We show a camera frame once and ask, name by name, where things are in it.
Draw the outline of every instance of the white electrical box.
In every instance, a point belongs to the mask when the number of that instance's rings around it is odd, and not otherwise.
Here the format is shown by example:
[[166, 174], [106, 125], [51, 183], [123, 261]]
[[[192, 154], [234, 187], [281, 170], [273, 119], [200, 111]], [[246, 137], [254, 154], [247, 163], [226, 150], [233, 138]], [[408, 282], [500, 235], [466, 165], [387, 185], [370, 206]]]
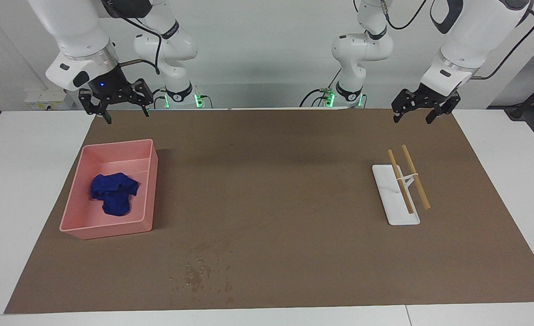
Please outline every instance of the white electrical box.
[[74, 101], [62, 90], [29, 91], [25, 103], [32, 110], [72, 110]]

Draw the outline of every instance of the brown table surface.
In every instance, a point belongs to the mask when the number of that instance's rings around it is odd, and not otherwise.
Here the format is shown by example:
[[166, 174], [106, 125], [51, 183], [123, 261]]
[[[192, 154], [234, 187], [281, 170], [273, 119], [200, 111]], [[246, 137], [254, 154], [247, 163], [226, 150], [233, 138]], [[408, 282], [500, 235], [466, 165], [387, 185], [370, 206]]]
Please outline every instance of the brown table surface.
[[[452, 116], [388, 110], [112, 112], [85, 144], [152, 138], [153, 231], [58, 230], [73, 177], [6, 313], [534, 301], [534, 255]], [[422, 223], [387, 224], [371, 167], [408, 172]]]

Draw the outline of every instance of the white stand with wooden sticks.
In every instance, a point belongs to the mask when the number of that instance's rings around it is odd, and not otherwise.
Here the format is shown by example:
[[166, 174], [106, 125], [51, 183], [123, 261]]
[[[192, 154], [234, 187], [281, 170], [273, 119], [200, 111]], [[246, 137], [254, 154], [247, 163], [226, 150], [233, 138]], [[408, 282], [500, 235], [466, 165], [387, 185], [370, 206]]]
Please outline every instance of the white stand with wooden sticks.
[[424, 209], [430, 209], [430, 202], [428, 202], [426, 192], [424, 192], [424, 187], [422, 187], [420, 176], [416, 171], [416, 167], [414, 167], [408, 148], [406, 145], [402, 145], [402, 149], [412, 174], [402, 176], [402, 170], [396, 164], [394, 153], [391, 150], [387, 151], [391, 165], [374, 165], [372, 171], [383, 208], [386, 211], [388, 223], [390, 225], [418, 225], [420, 224], [420, 217], [408, 190], [410, 185], [412, 183], [416, 184]]

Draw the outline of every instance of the pink bin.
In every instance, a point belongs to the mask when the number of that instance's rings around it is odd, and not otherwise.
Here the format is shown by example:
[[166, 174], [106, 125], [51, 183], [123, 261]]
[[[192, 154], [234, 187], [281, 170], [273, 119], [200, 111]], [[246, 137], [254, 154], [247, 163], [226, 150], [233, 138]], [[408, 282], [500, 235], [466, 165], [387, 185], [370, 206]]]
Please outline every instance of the pink bin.
[[[153, 229], [158, 157], [153, 140], [84, 146], [60, 223], [60, 231], [80, 239], [147, 232]], [[130, 196], [130, 212], [107, 215], [102, 201], [91, 198], [95, 176], [124, 173], [138, 182]]]

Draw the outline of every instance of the wooden dowel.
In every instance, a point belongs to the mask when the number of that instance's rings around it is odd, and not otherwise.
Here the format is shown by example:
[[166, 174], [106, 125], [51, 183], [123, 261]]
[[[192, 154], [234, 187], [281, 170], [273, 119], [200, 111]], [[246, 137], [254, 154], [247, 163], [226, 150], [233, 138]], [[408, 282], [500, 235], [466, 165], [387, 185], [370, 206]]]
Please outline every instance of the wooden dowel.
[[394, 174], [396, 175], [396, 179], [398, 179], [398, 186], [400, 186], [400, 192], [402, 192], [402, 197], [404, 198], [404, 202], [406, 203], [406, 208], [408, 208], [408, 213], [414, 214], [414, 209], [412, 208], [412, 203], [410, 202], [410, 198], [408, 197], [408, 191], [404, 186], [404, 180], [401, 179], [402, 174], [400, 173], [398, 165], [396, 164], [396, 158], [394, 157], [394, 153], [391, 150], [387, 150], [387, 155], [390, 157], [391, 168], [394, 169]]
[[412, 162], [412, 157], [410, 156], [408, 147], [406, 147], [406, 145], [402, 145], [402, 149], [404, 150], [406, 161], [408, 161], [408, 167], [410, 167], [412, 173], [416, 173], [416, 175], [414, 175], [414, 183], [416, 184], [416, 188], [418, 189], [418, 193], [420, 194], [420, 198], [422, 199], [422, 204], [424, 204], [424, 209], [430, 209], [431, 206], [430, 202], [428, 201], [428, 196], [426, 196], [426, 192], [424, 191], [424, 187], [422, 186], [420, 177], [417, 175], [418, 171], [416, 171], [416, 167], [414, 167], [414, 162]]

